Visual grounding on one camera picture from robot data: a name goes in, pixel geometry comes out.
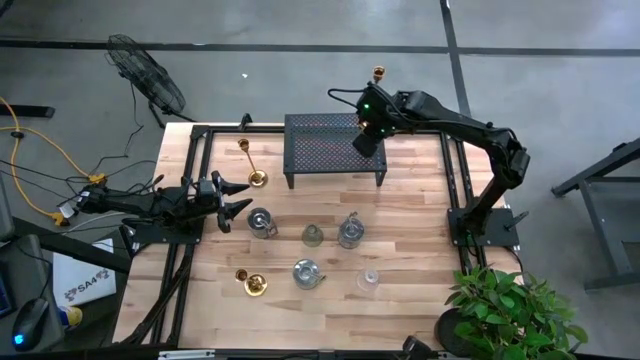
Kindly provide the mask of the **green leafy plant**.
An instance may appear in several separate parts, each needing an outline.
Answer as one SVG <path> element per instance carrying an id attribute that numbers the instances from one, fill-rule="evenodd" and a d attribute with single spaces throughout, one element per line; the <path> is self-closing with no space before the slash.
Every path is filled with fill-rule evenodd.
<path id="1" fill-rule="evenodd" d="M 455 333 L 471 360 L 577 360 L 589 342 L 570 301 L 529 273 L 475 267 L 453 277 L 445 304 L 466 318 Z"/>

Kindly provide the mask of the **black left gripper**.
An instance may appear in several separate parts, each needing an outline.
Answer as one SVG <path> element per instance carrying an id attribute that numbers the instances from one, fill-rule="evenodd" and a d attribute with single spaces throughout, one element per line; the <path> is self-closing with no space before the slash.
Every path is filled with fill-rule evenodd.
<path id="1" fill-rule="evenodd" d="M 218 228 L 223 233 L 231 232 L 231 220 L 240 214 L 252 202 L 252 198 L 237 202 L 226 202 L 226 196 L 232 196 L 250 188 L 249 184 L 231 183 L 224 180 L 219 171 L 211 173 L 210 180 L 200 180 L 198 202 L 210 213 L 215 213 Z"/>

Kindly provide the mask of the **black computer mouse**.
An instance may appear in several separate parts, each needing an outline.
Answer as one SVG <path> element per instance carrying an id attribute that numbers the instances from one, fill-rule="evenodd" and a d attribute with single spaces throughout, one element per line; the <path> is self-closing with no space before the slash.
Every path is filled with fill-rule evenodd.
<path id="1" fill-rule="evenodd" d="M 28 300 L 19 309 L 11 333 L 16 351 L 31 350 L 40 342 L 48 309 L 49 303 L 43 298 Z"/>

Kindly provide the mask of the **white printed cardboard box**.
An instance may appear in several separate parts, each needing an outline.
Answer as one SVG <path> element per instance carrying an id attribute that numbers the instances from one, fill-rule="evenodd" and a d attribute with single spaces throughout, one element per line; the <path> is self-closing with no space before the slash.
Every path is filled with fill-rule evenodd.
<path id="1" fill-rule="evenodd" d="M 115 293 L 114 270 L 53 254 L 53 294 L 59 306 L 82 305 Z"/>

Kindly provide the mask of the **tall gold candlestick holder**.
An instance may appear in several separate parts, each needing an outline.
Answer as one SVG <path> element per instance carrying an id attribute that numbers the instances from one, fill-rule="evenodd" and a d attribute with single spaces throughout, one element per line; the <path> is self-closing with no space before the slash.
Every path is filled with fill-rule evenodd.
<path id="1" fill-rule="evenodd" d="M 383 66 L 375 66 L 373 68 L 372 80 L 367 83 L 357 102 L 359 126 L 362 130 L 368 127 L 378 117 L 376 106 L 379 101 L 379 95 L 377 90 L 379 82 L 385 75 L 385 71 L 386 69 Z"/>
<path id="2" fill-rule="evenodd" d="M 268 182 L 268 175 L 260 169 L 257 169 L 251 155 L 249 153 L 250 142 L 246 138 L 238 140 L 239 148 L 246 154 L 249 164 L 251 166 L 251 173 L 249 174 L 248 181 L 252 187 L 260 188 L 264 187 Z"/>

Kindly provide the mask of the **short black flat bar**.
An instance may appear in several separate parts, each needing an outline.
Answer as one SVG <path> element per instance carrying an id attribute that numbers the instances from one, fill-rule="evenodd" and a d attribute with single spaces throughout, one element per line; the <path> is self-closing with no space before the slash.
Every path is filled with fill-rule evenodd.
<path id="1" fill-rule="evenodd" d="M 54 107 L 35 105 L 9 105 L 0 104 L 0 116 L 10 116 L 14 113 L 17 117 L 52 118 L 56 112 Z"/>

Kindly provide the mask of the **yellow round small object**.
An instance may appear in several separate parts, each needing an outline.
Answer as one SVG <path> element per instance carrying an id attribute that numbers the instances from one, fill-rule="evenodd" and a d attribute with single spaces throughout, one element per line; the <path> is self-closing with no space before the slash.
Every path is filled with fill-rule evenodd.
<path id="1" fill-rule="evenodd" d="M 65 331 L 76 329 L 83 320 L 83 312 L 78 307 L 58 307 L 58 315 Z"/>

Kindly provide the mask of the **black slanted beam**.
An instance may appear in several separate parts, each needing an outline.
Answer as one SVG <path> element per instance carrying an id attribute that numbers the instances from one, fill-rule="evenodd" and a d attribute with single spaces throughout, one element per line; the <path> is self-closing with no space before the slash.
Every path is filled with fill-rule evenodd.
<path id="1" fill-rule="evenodd" d="M 14 217 L 15 233 L 19 236 L 34 235 L 42 249 L 59 253 L 85 263 L 128 274 L 131 260 L 91 244 L 70 238 L 61 233 L 44 229 L 26 220 Z"/>

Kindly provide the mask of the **clear ribbed glass candle holder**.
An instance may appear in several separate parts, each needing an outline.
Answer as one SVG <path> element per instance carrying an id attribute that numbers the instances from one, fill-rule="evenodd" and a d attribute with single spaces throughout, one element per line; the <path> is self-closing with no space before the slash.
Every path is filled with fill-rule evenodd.
<path id="1" fill-rule="evenodd" d="M 363 269 L 356 277 L 357 286 L 367 292 L 375 291 L 379 286 L 379 273 L 374 269 Z"/>

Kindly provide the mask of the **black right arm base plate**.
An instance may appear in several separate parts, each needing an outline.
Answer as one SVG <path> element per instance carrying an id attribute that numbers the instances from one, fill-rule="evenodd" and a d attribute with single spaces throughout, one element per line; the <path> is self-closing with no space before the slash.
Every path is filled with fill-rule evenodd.
<path id="1" fill-rule="evenodd" d="M 509 208 L 494 208 L 481 235 L 473 235 L 459 224 L 464 212 L 461 208 L 449 209 L 447 212 L 451 242 L 454 246 L 519 247 L 516 225 L 529 215 L 528 211 L 515 216 Z"/>

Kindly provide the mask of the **black metal stand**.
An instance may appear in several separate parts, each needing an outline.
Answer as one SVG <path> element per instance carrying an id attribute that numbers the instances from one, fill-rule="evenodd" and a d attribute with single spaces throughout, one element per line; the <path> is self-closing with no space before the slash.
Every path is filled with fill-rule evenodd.
<path id="1" fill-rule="evenodd" d="M 610 274 L 584 283 L 586 291 L 640 284 L 625 246 L 640 245 L 640 175 L 614 176 L 619 168 L 640 161 L 640 137 L 616 146 L 609 155 L 551 188 L 559 198 L 581 193 Z"/>

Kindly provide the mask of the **dark grey desk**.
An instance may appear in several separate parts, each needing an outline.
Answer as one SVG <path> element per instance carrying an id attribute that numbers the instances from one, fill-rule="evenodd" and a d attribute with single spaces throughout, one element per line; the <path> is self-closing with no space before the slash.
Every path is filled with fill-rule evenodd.
<path id="1" fill-rule="evenodd" d="M 15 239 L 0 247 L 0 275 L 15 309 L 0 316 L 0 356 L 48 352 L 65 336 L 52 293 L 52 263 L 48 261 L 34 235 Z M 40 342 L 31 350 L 18 352 L 11 333 L 19 309 L 33 298 L 48 301 L 49 309 Z"/>

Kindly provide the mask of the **silver glass candle holder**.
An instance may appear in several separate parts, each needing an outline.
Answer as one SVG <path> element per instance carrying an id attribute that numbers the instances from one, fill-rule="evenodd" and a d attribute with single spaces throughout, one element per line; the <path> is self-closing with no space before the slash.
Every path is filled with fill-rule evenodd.
<path id="1" fill-rule="evenodd" d="M 247 216 L 251 233 L 258 239 L 269 239 L 278 234 L 278 228 L 270 212 L 265 208 L 252 209 Z"/>

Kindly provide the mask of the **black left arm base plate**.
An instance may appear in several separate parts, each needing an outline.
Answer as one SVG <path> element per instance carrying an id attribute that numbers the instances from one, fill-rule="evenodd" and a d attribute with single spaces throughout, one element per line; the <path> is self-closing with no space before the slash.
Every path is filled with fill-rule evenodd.
<path id="1" fill-rule="evenodd" d="M 122 223 L 134 230 L 133 239 L 141 244 L 198 244 L 204 228 L 203 220 L 166 225 L 139 218 L 125 218 Z"/>

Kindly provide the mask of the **black perforated metal shelf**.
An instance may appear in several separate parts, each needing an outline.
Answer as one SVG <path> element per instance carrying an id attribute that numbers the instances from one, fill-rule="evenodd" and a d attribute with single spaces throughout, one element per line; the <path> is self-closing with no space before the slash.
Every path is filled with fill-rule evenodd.
<path id="1" fill-rule="evenodd" d="M 374 173 L 381 187 L 387 172 L 384 144 L 372 157 L 352 145 L 360 134 L 355 113 L 286 114 L 283 174 L 289 189 L 296 174 Z"/>

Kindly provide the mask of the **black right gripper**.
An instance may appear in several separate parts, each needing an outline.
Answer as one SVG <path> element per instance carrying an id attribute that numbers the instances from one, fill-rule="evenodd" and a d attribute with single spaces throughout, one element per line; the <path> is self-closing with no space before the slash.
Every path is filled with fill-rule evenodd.
<path id="1" fill-rule="evenodd" d="M 389 112 L 393 105 L 391 96 L 380 86 L 368 83 L 356 103 L 359 135 L 352 142 L 364 157 L 371 158 L 378 145 L 395 134 L 397 118 Z"/>

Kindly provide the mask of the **green ribbed glass candle holder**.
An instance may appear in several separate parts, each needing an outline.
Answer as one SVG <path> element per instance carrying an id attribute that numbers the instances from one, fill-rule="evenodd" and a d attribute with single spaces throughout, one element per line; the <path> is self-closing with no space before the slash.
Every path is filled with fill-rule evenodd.
<path id="1" fill-rule="evenodd" d="M 308 247 L 318 247 L 324 241 L 324 233 L 315 224 L 309 224 L 302 233 L 302 242 Z"/>

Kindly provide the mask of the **short gold candlestick holder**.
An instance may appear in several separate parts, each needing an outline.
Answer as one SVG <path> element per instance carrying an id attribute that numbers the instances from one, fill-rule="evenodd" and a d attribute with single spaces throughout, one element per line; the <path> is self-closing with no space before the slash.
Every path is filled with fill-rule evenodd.
<path id="1" fill-rule="evenodd" d="M 268 287 L 268 281 L 264 275 L 250 273 L 246 269 L 238 269 L 235 272 L 235 279 L 243 285 L 245 292 L 251 297 L 262 296 Z"/>

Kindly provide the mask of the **black plant pot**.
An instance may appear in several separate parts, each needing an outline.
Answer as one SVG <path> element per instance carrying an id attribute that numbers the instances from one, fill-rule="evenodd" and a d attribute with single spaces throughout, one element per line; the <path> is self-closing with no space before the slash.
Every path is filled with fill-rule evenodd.
<path id="1" fill-rule="evenodd" d="M 455 333 L 457 325 L 466 321 L 458 308 L 451 308 L 440 315 L 435 323 L 434 334 L 438 343 L 456 357 L 469 357 L 472 346 Z"/>

